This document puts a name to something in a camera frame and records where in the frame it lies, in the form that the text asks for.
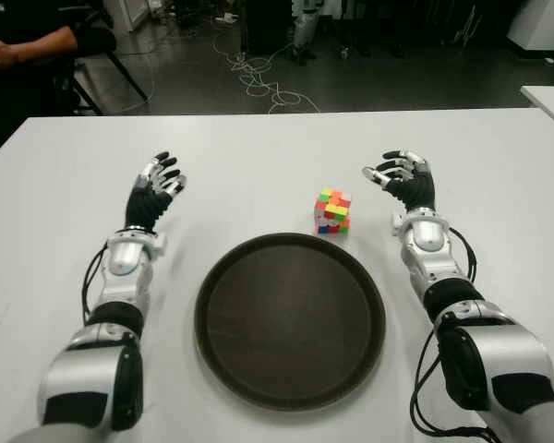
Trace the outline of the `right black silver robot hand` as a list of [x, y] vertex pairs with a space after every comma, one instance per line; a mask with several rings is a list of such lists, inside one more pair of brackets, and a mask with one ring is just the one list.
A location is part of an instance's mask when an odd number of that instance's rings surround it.
[[368, 181], [403, 203], [406, 211], [435, 209], [435, 184], [428, 162], [409, 150], [393, 150], [382, 155], [383, 163], [364, 166]]

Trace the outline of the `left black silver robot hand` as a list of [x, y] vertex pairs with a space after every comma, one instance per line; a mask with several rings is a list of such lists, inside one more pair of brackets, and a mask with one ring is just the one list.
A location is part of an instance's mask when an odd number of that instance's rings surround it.
[[168, 151], [152, 157], [137, 175], [125, 211], [125, 229], [152, 233], [158, 219], [187, 184], [176, 166], [177, 158]]

